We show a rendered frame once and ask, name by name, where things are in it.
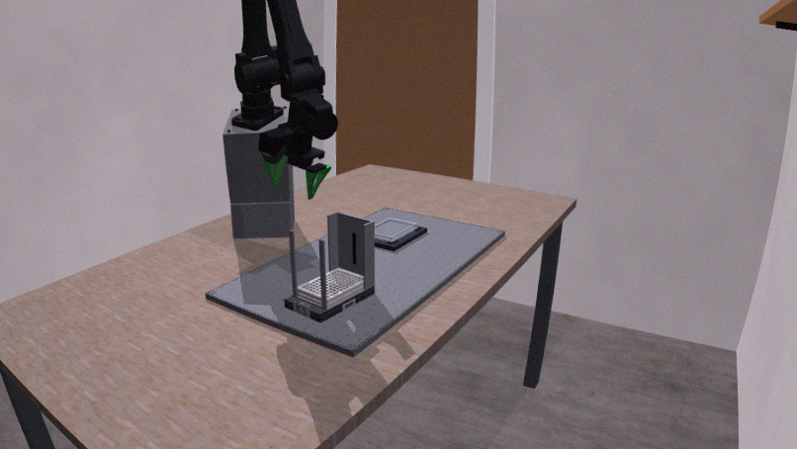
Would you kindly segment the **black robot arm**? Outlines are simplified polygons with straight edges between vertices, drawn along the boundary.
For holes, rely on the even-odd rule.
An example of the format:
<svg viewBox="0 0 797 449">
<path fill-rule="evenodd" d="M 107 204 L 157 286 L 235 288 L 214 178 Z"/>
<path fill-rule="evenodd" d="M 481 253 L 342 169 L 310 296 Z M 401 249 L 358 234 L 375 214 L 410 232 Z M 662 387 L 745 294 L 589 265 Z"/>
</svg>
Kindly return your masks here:
<svg viewBox="0 0 797 449">
<path fill-rule="evenodd" d="M 233 117 L 231 124 L 258 131 L 283 116 L 284 108 L 274 106 L 271 97 L 271 88 L 281 84 L 281 97 L 290 102 L 287 123 L 294 127 L 283 123 L 260 133 L 258 148 L 266 162 L 278 164 L 286 152 L 297 156 L 310 153 L 311 135 L 317 139 L 330 138 L 337 130 L 338 120 L 332 105 L 321 95 L 325 72 L 313 54 L 297 1 L 267 0 L 267 3 L 277 42 L 272 47 L 267 32 L 266 0 L 241 0 L 243 43 L 241 52 L 235 54 L 234 77 L 242 93 L 242 115 Z M 303 130 L 295 130 L 295 126 Z"/>
</svg>

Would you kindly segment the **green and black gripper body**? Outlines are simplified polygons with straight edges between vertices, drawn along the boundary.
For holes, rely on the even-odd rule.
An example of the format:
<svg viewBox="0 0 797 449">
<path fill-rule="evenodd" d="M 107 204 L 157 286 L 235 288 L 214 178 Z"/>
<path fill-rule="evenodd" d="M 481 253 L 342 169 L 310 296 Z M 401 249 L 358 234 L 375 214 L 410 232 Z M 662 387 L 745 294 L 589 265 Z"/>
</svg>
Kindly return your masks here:
<svg viewBox="0 0 797 449">
<path fill-rule="evenodd" d="M 304 169 L 310 173 L 316 173 L 323 169 L 326 169 L 326 165 L 322 163 L 311 165 L 315 158 L 317 157 L 318 159 L 324 158 L 324 154 L 325 154 L 324 150 L 312 147 L 311 144 L 310 144 L 310 153 L 308 154 L 297 156 L 291 154 L 290 152 L 285 153 L 285 155 L 289 156 L 288 164 Z"/>
</svg>

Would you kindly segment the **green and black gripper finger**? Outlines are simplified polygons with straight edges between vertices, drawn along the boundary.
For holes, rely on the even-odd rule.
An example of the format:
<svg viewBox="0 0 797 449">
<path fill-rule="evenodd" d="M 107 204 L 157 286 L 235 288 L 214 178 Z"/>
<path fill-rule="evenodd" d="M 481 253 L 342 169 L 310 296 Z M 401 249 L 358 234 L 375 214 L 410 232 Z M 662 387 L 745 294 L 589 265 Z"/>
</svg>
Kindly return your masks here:
<svg viewBox="0 0 797 449">
<path fill-rule="evenodd" d="M 328 165 L 326 163 L 323 163 L 323 164 L 326 165 L 326 169 L 323 169 L 323 170 L 321 170 L 319 172 L 310 173 L 310 172 L 306 171 L 307 190 L 308 190 L 308 198 L 309 198 L 309 200 L 313 198 L 313 196 L 314 196 L 319 184 L 322 182 L 324 177 L 327 175 L 327 173 L 331 169 L 331 165 Z M 317 178 L 316 178 L 316 176 L 317 176 Z M 315 178 L 316 178 L 316 180 L 315 180 Z M 314 180 L 315 180 L 315 183 L 314 183 Z M 313 186 L 313 183 L 314 183 L 314 186 Z"/>
<path fill-rule="evenodd" d="M 272 180 L 272 183 L 273 183 L 274 186 L 279 183 L 279 179 L 280 179 L 280 176 L 281 176 L 281 173 L 282 173 L 282 169 L 283 169 L 283 166 L 284 166 L 285 158 L 286 158 L 286 155 L 284 155 L 282 157 L 282 159 L 278 162 L 277 171 L 276 171 L 276 177 L 275 177 L 273 164 L 264 161 L 264 158 L 262 156 L 262 159 L 263 159 L 263 161 L 264 161 L 264 163 L 265 163 L 265 165 L 267 167 L 267 170 L 268 170 L 268 172 L 270 174 L 270 177 L 271 177 L 271 180 Z"/>
</svg>

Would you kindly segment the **translucent white well plate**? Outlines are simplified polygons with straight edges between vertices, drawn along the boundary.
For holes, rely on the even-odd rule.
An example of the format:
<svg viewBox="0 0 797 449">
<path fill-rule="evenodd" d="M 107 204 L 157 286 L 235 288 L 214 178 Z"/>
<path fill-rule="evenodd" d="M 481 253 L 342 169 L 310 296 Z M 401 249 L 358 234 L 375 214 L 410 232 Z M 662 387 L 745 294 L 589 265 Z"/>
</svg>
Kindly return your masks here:
<svg viewBox="0 0 797 449">
<path fill-rule="evenodd" d="M 393 243 L 393 241 L 401 239 L 417 228 L 417 223 L 389 218 L 375 224 L 375 239 Z"/>
</svg>

